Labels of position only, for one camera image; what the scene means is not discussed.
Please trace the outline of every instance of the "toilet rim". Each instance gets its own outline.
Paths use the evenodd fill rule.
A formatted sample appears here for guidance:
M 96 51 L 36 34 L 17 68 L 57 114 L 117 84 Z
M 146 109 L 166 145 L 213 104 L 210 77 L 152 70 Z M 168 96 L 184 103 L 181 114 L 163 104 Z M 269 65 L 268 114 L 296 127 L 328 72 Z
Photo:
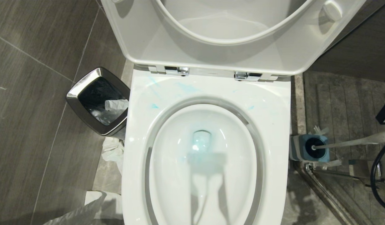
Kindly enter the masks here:
M 208 100 L 200 100 L 201 103 L 197 103 L 197 104 L 192 104 L 192 105 L 188 105 L 186 107 L 183 107 L 179 110 L 176 110 L 174 113 L 171 114 L 171 116 L 169 117 L 169 119 L 174 115 L 174 114 L 184 114 L 184 113 L 188 113 L 190 110 L 192 111 L 195 111 L 195 110 L 209 110 L 209 111 L 213 111 L 215 113 L 220 113 L 220 114 L 225 114 L 227 115 L 228 117 L 234 117 L 234 120 L 237 122 L 237 124 L 239 124 L 240 126 L 242 126 L 243 130 L 241 131 L 246 131 L 245 133 L 245 137 L 247 137 L 248 139 L 251 140 L 251 144 L 252 144 L 252 149 L 250 149 L 250 152 L 254 152 L 254 155 L 255 155 L 255 159 L 254 160 L 254 168 L 252 168 L 252 170 L 254 170 L 253 172 L 253 178 L 254 180 L 252 181 L 252 178 L 250 179 L 252 182 L 248 183 L 248 194 L 246 196 L 246 200 L 244 201 L 244 205 L 241 206 L 241 212 L 239 213 L 239 216 L 235 219 L 237 219 L 236 221 L 234 221 L 235 223 L 234 224 L 244 224 L 245 221 L 248 220 L 248 218 L 254 218 L 259 207 L 259 202 L 258 201 L 254 201 L 254 199 L 257 199 L 257 198 L 260 198 L 260 195 L 261 195 L 261 184 L 262 184 L 262 162 L 261 162 L 261 153 L 260 153 L 260 143 L 258 143 L 259 141 L 259 137 L 255 134 L 254 134 L 254 131 L 252 130 L 252 127 L 249 126 L 249 127 L 246 127 L 248 123 L 247 120 L 245 120 L 245 118 L 242 118 L 241 119 L 241 115 L 236 115 L 237 114 L 237 110 L 233 110 L 234 112 L 231 112 L 229 111 L 228 109 L 222 107 L 220 104 L 215 104 L 216 100 L 215 99 L 211 99 L 212 104 L 207 104 Z M 163 120 L 163 122 L 161 123 L 160 128 L 159 130 L 161 130 L 161 127 L 163 127 L 163 125 L 169 121 L 169 119 L 166 119 L 165 121 Z M 155 136 L 155 139 L 157 137 L 157 135 L 159 135 L 159 131 L 156 133 L 156 134 L 153 134 Z M 152 149 L 153 147 L 150 147 L 149 148 L 149 152 L 148 152 L 148 156 L 147 156 L 147 159 L 146 159 L 146 166 L 145 166 L 145 181 L 148 182 L 148 184 L 145 185 L 145 195 L 146 197 L 148 198 L 147 199 L 147 202 L 148 202 L 148 207 L 152 207 L 152 211 L 148 211 L 149 212 L 149 218 L 151 219 L 151 221 L 153 221 L 153 224 L 160 224 L 160 225 L 167 225 L 168 223 L 166 222 L 166 219 L 165 219 L 165 213 L 164 211 L 162 210 L 158 210 L 156 211 L 156 213 L 153 212 L 153 209 L 154 208 L 160 208 L 159 205 L 160 205 L 160 202 L 159 202 L 159 199 L 158 199 L 158 187 L 155 185 L 155 181 L 153 181 L 153 186 L 151 185 L 151 180 L 149 179 L 149 170 L 150 170 L 150 166 L 149 165 L 152 165 L 151 163 L 151 154 L 152 154 Z

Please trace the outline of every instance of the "chrome hinge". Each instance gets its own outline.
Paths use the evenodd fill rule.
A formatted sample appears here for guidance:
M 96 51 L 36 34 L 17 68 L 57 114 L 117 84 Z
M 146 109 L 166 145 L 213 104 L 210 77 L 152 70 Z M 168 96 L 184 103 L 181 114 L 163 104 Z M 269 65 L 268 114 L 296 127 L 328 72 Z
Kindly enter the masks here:
M 251 73 L 251 72 L 234 72 L 234 79 L 236 81 L 275 81 L 277 76 L 269 73 Z
M 165 67 L 165 66 L 148 66 L 149 71 L 156 73 L 166 73 L 169 75 L 188 76 L 190 69 L 188 67 Z

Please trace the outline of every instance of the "white toilet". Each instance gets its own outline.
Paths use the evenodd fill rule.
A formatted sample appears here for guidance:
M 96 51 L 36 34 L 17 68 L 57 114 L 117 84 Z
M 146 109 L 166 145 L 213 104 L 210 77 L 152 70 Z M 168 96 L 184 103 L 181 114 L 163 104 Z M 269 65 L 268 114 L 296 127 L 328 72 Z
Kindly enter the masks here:
M 125 224 L 280 224 L 290 76 L 305 71 L 364 2 L 102 0 L 136 64 Z

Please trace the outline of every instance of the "trash can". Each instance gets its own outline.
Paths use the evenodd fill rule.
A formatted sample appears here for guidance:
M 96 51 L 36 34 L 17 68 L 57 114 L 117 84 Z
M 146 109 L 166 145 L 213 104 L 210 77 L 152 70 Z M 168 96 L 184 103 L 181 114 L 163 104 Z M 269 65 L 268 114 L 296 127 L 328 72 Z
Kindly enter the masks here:
M 124 140 L 130 89 L 98 67 L 79 80 L 66 100 L 78 117 L 101 136 Z

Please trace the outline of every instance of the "crumpled tissue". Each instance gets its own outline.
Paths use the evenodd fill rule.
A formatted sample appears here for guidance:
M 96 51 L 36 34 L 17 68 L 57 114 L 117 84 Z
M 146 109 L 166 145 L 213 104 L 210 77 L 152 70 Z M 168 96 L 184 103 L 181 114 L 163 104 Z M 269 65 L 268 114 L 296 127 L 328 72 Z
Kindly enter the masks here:
M 117 138 L 105 137 L 102 149 L 104 151 L 102 158 L 107 162 L 116 162 L 120 174 L 122 174 L 124 152 L 123 142 Z
M 117 109 L 126 110 L 127 108 L 128 108 L 127 99 L 105 101 L 105 110 L 108 110 L 108 111 L 117 110 Z

